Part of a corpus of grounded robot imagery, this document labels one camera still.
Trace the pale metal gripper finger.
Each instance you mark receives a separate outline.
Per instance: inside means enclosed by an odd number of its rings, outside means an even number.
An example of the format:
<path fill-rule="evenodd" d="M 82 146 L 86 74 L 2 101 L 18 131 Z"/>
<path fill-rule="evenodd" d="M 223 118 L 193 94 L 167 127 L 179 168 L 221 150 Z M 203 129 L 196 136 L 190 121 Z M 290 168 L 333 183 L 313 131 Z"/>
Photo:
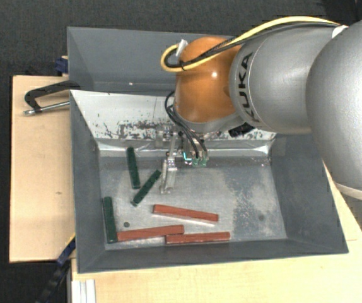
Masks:
<path fill-rule="evenodd" d="M 175 160 L 173 158 L 165 159 L 163 161 L 161 168 L 162 168 L 162 174 L 161 174 L 160 193 L 169 194 L 171 190 L 174 188 L 175 179 L 178 171 L 175 164 Z"/>
<path fill-rule="evenodd" d="M 158 125 L 155 130 L 155 148 L 164 148 L 165 143 L 169 142 L 173 134 L 172 125 Z"/>

